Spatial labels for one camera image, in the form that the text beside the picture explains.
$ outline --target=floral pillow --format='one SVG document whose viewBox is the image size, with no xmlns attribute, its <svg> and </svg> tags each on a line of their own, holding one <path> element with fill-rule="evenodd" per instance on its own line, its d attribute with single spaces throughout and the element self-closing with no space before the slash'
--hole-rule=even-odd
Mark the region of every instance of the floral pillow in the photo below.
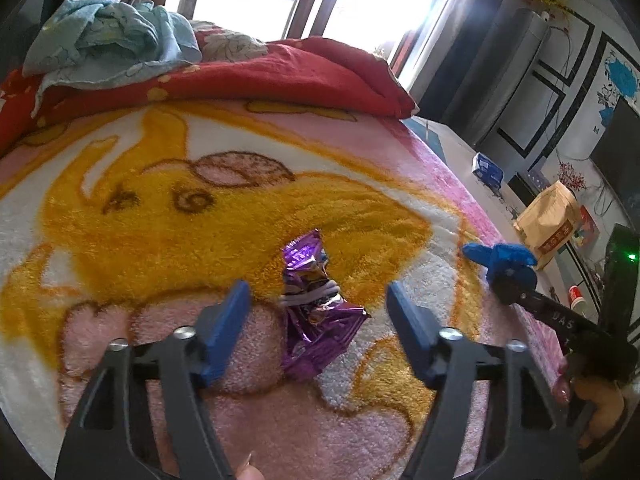
<svg viewBox="0 0 640 480">
<path fill-rule="evenodd" d="M 203 61 L 246 61 L 268 53 L 264 42 L 211 22 L 192 21 Z"/>
</svg>

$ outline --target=cartoon blanket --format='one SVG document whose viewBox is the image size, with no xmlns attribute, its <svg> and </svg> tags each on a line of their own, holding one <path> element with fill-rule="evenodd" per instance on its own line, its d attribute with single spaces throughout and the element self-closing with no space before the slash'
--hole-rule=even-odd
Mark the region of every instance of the cartoon blanket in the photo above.
<svg viewBox="0 0 640 480">
<path fill-rule="evenodd" d="M 390 280 L 471 338 L 527 340 L 553 376 L 548 332 L 498 305 L 460 253 L 499 234 L 392 118 L 260 100 L 95 114 L 29 134 L 0 159 L 0 211 L 0 407 L 50 475 L 108 342 L 163 338 L 238 278 L 252 310 L 204 396 L 231 465 L 252 451 L 267 479 L 400 476 L 433 392 L 383 308 Z M 372 317 L 320 376 L 293 383 L 280 366 L 280 248 L 315 227 L 331 277 Z M 178 474 L 158 385 L 148 392 L 162 466 Z M 481 436 L 486 395 L 475 398 L 460 472 Z"/>
</svg>

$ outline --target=red decoration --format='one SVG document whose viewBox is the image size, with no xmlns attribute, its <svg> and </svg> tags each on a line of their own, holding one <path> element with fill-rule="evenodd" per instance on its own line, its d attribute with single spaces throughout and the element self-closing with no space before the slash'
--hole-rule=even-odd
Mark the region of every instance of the red decoration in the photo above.
<svg viewBox="0 0 640 480">
<path fill-rule="evenodd" d="M 570 162 L 561 162 L 558 170 L 558 180 L 571 191 L 576 192 L 587 189 L 582 174 L 571 165 Z"/>
<path fill-rule="evenodd" d="M 565 0 L 524 0 L 529 8 L 541 13 L 544 10 L 549 13 L 550 18 L 555 20 L 560 17 L 567 21 L 572 10 L 567 7 Z"/>
</svg>

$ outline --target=foil wrapper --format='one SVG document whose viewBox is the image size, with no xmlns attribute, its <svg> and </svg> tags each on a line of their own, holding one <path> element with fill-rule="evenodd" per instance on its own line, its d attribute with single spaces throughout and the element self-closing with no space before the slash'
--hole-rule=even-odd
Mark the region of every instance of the foil wrapper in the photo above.
<svg viewBox="0 0 640 480">
<path fill-rule="evenodd" d="M 329 278 L 329 258 L 318 229 L 287 244 L 282 256 L 280 304 L 286 310 L 282 365 L 290 378 L 303 381 L 343 354 L 369 315 L 363 307 L 346 301 Z"/>
</svg>

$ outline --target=red quilt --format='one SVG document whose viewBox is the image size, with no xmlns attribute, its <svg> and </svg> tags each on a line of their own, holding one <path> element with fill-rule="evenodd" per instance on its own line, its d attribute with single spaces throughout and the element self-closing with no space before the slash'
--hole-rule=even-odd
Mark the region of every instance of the red quilt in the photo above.
<svg viewBox="0 0 640 480">
<path fill-rule="evenodd" d="M 241 62 L 203 62 L 141 83 L 103 90 L 47 89 L 32 118 L 41 75 L 14 70 L 0 87 L 0 153 L 22 134 L 116 108 L 165 99 L 262 99 L 341 108 L 403 119 L 414 100 L 385 60 L 327 38 L 275 41 L 269 53 Z"/>
</svg>

